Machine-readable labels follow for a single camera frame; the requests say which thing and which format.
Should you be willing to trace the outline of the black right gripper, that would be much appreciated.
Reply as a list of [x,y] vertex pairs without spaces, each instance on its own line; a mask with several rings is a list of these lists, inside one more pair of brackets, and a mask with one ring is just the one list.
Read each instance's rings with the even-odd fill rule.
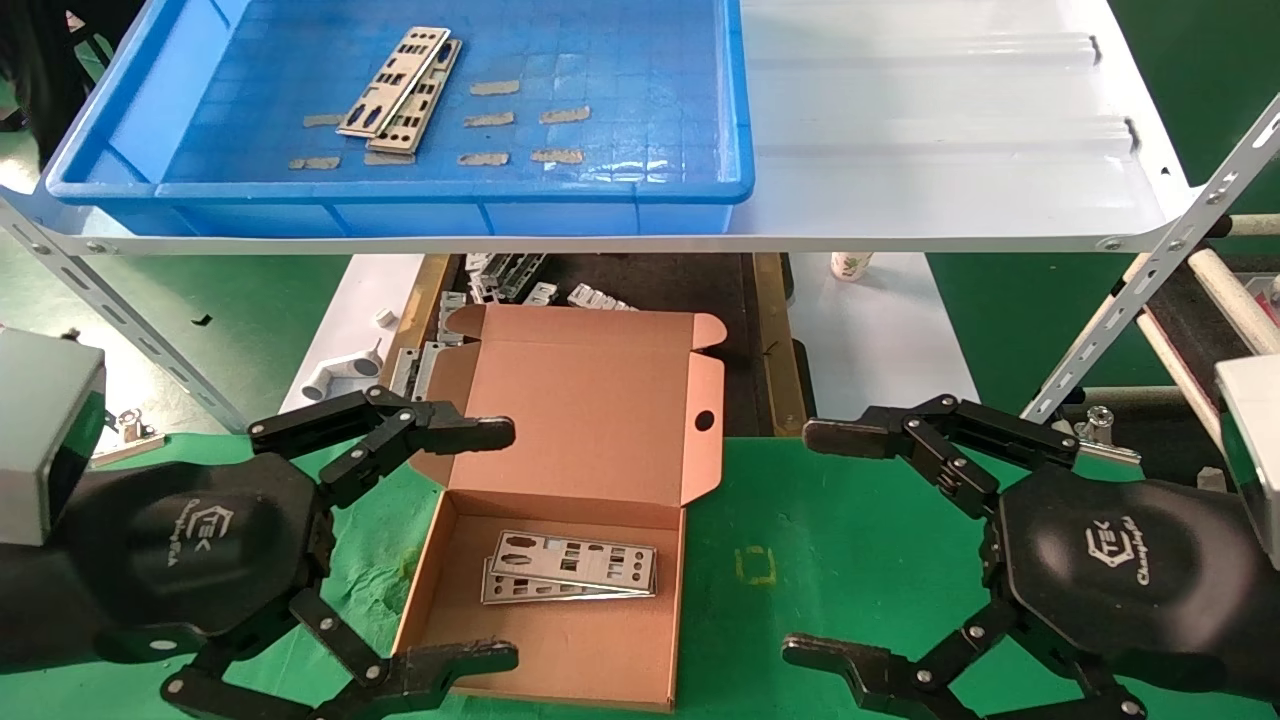
[[[870,406],[851,421],[813,418],[803,441],[823,455],[901,459],[968,516],[993,516],[991,589],[1005,601],[991,600],[922,659],[785,637],[785,662],[841,676],[859,708],[977,719],[952,684],[1009,635],[1082,697],[1000,719],[1146,717],[1114,674],[1188,693],[1265,692],[1266,555],[1235,495],[1079,477],[1061,469],[1075,462],[1074,436],[952,395]],[[1000,496],[968,448],[1041,469]]]

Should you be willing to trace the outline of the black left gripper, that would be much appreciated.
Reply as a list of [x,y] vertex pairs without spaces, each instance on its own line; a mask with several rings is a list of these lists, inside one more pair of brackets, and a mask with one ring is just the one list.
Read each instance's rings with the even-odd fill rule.
[[[517,647],[494,639],[381,657],[305,591],[330,569],[328,503],[349,507],[416,454],[498,451],[515,437],[507,416],[468,418],[372,386],[256,421],[250,438],[264,455],[242,462],[92,473],[60,521],[73,577],[99,612],[92,656],[146,664],[198,651],[160,688],[196,719],[384,719],[438,708],[463,676],[516,669]],[[343,443],[317,475],[320,492],[285,460]],[[312,707],[227,682],[233,664],[297,626],[348,673],[333,698]]]

